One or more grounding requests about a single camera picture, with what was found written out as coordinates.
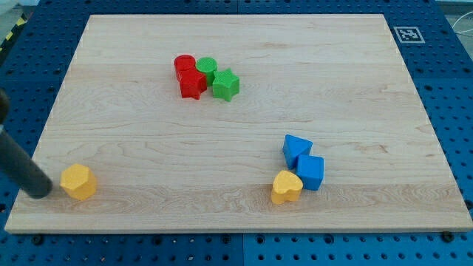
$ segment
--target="green star block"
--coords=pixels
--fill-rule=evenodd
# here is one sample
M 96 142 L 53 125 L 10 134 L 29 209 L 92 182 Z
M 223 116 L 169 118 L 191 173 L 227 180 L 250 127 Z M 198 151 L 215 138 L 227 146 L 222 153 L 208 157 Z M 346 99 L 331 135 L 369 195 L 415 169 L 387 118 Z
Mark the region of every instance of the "green star block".
M 231 98 L 239 93 L 239 78 L 231 72 L 231 69 L 214 72 L 214 98 L 231 101 Z
M 217 71 L 217 62 L 213 58 L 205 57 L 197 60 L 195 67 L 199 72 L 205 74 L 207 86 L 212 86 L 214 82 L 214 72 Z

